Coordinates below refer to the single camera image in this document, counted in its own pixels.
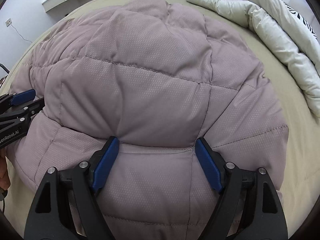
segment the zebra print fabric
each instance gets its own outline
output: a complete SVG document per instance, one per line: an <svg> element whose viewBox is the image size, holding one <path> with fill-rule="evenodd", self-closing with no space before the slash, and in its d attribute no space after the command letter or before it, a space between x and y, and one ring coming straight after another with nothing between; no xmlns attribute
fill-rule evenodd
<svg viewBox="0 0 320 240"><path fill-rule="evenodd" d="M287 6L288 10L289 10L292 14L296 15L296 16L298 17L298 19L303 22L303 24L311 31L311 33L313 34L313 36L318 40L318 38L317 38L317 36L316 36L316 34L315 34L315 31L313 30L313 28L311 27L311 25L302 17L302 15L299 14L298 12L296 12L293 8L291 8L286 2L284 2L284 4Z"/></svg>

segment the electrical socket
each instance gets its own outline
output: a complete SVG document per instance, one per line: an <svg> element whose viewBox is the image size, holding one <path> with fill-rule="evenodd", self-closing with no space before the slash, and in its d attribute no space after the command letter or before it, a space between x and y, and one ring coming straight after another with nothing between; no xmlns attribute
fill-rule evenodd
<svg viewBox="0 0 320 240"><path fill-rule="evenodd" d="M7 25L7 27L8 27L11 23L12 23L12 20L11 20L11 18L10 18L9 20L7 20L7 21L5 22L5 25Z"/></svg>

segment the blue rubber pad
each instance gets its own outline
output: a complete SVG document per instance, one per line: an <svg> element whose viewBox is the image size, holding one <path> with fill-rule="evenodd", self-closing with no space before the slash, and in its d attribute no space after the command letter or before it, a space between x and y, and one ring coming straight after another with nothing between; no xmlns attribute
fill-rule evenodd
<svg viewBox="0 0 320 240"><path fill-rule="evenodd" d="M24 91L17 95L14 95L10 101L12 106L18 106L25 102L35 99L36 91L34 89L30 89L28 91Z"/></svg>
<svg viewBox="0 0 320 240"><path fill-rule="evenodd" d="M220 172L200 139L196 141L196 156L210 186L220 193L223 189Z"/></svg>
<svg viewBox="0 0 320 240"><path fill-rule="evenodd" d="M104 187L109 173L111 171L112 165L117 158L118 152L119 140L115 137L112 140L106 152L104 153L100 162L98 163L96 169L94 170L93 183L91 186L94 193L96 193L99 190L99 188Z"/></svg>

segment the silver screw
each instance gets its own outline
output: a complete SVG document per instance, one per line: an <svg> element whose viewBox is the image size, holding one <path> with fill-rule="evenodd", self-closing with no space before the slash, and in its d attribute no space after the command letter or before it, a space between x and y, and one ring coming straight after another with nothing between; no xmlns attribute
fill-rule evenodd
<svg viewBox="0 0 320 240"><path fill-rule="evenodd" d="M48 173L49 173L49 174L52 174L52 173L54 173L55 171L56 171L55 167L51 167L51 168L48 169Z"/></svg>
<svg viewBox="0 0 320 240"><path fill-rule="evenodd" d="M266 173L267 173L267 171L266 171L265 168L259 168L259 172L260 172L261 174L266 174Z"/></svg>
<svg viewBox="0 0 320 240"><path fill-rule="evenodd" d="M80 166L80 168L85 168L88 166L88 162L86 162L86 161L80 162L79 166Z"/></svg>
<svg viewBox="0 0 320 240"><path fill-rule="evenodd" d="M231 170L235 167L233 163L227 163L226 166L228 169L231 169Z"/></svg>

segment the beige bed sheet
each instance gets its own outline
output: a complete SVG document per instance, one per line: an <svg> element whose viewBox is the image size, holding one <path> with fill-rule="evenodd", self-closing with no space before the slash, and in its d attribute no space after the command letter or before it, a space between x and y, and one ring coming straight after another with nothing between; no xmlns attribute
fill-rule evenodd
<svg viewBox="0 0 320 240"><path fill-rule="evenodd" d="M70 13L65 19L75 18L90 10L105 6L122 5L128 1L93 0ZM287 164L281 192L284 197L284 214L288 232L291 236L305 220L320 194L320 124L318 119L310 113L301 90L286 67L275 58L255 34L212 11L187 3L186 0L167 0L167 2L178 2L196 8L205 15L231 25L242 35L251 50L264 63L266 76L272 81L290 129ZM49 31L39 37L14 66L0 89L0 94L8 91L15 74L19 71L20 63L28 56L33 46L43 40ZM10 163L9 176L12 185L6 198L5 215L16 230L23 235L33 193L23 185Z"/></svg>

